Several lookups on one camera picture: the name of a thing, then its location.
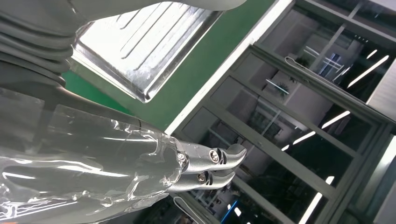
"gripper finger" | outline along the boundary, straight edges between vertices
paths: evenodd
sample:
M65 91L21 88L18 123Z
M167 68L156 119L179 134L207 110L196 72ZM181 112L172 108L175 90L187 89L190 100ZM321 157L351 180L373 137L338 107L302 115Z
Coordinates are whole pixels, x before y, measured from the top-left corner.
M235 176L231 170L221 171L205 171L200 174L182 175L178 182L173 184L168 190L168 193L184 192L193 189L220 189L226 186Z
M187 155L183 174L198 174L207 170L232 169L245 158L242 145L231 145L227 150L209 148L198 144L180 142Z

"blue light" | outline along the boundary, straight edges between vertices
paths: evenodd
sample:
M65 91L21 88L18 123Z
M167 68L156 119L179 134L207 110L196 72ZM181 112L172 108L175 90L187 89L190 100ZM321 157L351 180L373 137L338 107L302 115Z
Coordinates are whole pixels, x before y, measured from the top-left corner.
M234 207L236 206L236 203L238 202L238 200L236 200L235 202L234 202L234 204L231 206L231 208L228 210L228 212L226 213L226 215L222 218L222 220L221 220L221 222L220 223L223 223L224 222L224 220L227 218L227 216L230 214L230 212L234 209Z

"screw head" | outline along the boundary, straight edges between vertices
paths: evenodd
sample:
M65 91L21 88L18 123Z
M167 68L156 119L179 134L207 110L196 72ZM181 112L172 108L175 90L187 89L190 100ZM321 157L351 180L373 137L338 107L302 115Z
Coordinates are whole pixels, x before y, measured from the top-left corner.
M206 182L206 177L205 177L205 174L204 174L204 173L198 174L197 178L198 178L198 181L199 181L200 183L205 183L205 182Z
M181 154L181 153L178 153L178 154L177 154L177 158L178 158L181 162L184 162L184 161L185 161L185 155L183 155L183 154Z
M213 162L218 162L219 161L219 155L217 154L216 151L211 150L209 154L210 154L211 160Z

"clear plastic cover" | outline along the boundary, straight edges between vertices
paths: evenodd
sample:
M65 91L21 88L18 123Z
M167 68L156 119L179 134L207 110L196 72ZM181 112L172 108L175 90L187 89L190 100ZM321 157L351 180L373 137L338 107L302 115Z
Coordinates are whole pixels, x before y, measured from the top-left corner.
M180 178L173 137L1 88L0 105L0 222L96 222Z

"green panel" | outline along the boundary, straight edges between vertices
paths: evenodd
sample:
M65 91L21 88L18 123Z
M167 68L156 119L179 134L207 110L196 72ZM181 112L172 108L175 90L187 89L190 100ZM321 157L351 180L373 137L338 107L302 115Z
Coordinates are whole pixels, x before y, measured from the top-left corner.
M73 70L135 116L165 130L273 3L247 0L225 12L147 104L133 100L82 65L75 64Z
M62 77L66 80L66 89L80 95L86 99L89 99L95 103L108 106L117 111L131 114L125 107L121 106L117 101L108 97L106 94L99 91L96 87L85 81L72 71L68 71L62 74Z

